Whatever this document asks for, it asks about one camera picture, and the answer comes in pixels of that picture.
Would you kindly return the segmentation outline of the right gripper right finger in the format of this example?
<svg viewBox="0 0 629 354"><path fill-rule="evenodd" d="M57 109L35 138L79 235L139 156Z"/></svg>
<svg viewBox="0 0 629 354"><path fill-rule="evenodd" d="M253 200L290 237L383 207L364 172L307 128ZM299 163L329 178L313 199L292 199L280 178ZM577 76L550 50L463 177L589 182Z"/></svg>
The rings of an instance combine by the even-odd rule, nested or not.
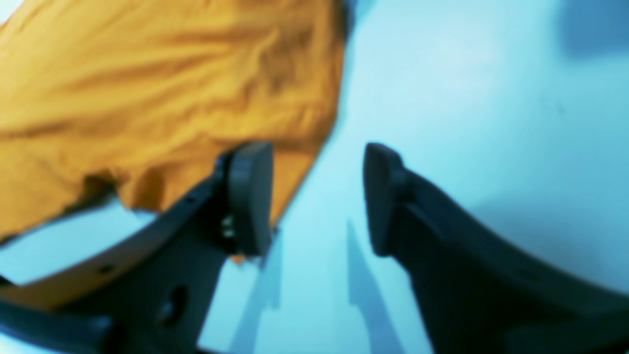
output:
<svg viewBox="0 0 629 354"><path fill-rule="evenodd" d="M436 354L626 354L628 297L502 240L380 143L364 152L373 252L406 270Z"/></svg>

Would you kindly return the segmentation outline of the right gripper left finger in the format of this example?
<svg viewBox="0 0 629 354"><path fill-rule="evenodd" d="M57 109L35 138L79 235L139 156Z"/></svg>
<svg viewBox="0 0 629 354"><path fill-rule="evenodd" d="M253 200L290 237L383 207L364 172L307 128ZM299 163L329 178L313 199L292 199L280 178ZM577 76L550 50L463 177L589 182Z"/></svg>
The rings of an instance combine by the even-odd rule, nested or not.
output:
<svg viewBox="0 0 629 354"><path fill-rule="evenodd" d="M243 144L118 245L27 286L1 280L1 332L70 354L197 354L223 264L272 243L273 146Z"/></svg>

